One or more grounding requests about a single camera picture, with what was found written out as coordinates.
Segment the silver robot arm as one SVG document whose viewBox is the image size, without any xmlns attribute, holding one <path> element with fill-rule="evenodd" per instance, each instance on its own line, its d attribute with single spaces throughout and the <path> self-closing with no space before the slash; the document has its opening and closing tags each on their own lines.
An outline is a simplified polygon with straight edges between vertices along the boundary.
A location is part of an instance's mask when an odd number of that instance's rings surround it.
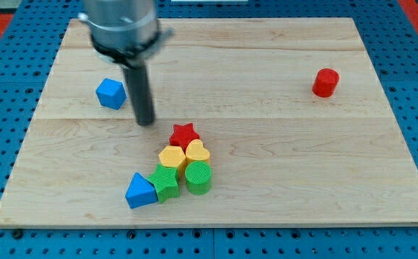
<svg viewBox="0 0 418 259">
<path fill-rule="evenodd" d="M 163 29 L 154 0 L 83 0 L 78 19 L 90 29 L 95 50 L 123 68 L 138 68 L 173 36 Z"/>
</svg>

